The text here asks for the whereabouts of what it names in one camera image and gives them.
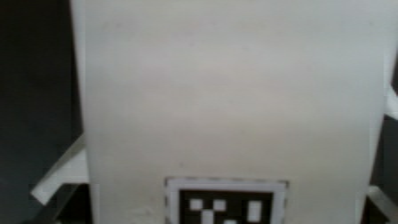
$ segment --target white panel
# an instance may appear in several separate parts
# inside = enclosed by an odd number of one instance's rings
[[[214,200],[213,201],[213,210],[216,212],[225,211],[225,200]]]
[[[186,176],[287,180],[284,224],[355,223],[398,1],[85,0],[85,6],[95,221],[163,223],[163,180]]]
[[[246,205],[246,222],[257,223],[261,220],[262,204],[259,201],[248,201]]]
[[[236,224],[236,221],[234,220],[225,220],[223,224]]]
[[[200,210],[202,209],[202,200],[191,199],[190,200],[190,210]]]
[[[213,210],[202,210],[202,224],[214,224],[214,212],[213,212]]]

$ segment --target gray surface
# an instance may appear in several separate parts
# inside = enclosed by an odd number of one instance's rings
[[[0,223],[40,208],[33,184],[79,132],[67,1],[0,2]]]

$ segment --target white wall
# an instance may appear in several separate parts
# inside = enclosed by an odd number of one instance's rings
[[[357,223],[392,1],[85,4],[95,222],[163,223],[163,179],[193,176],[287,180],[286,224]]]

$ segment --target dark background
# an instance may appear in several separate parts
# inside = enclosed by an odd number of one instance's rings
[[[0,223],[19,224],[39,212],[30,190],[81,134],[81,119],[67,0],[0,3]],[[398,203],[396,136],[387,118],[371,182]]]

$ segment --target black square pattern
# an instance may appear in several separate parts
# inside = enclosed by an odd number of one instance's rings
[[[270,192],[181,190],[181,224],[270,224]]]

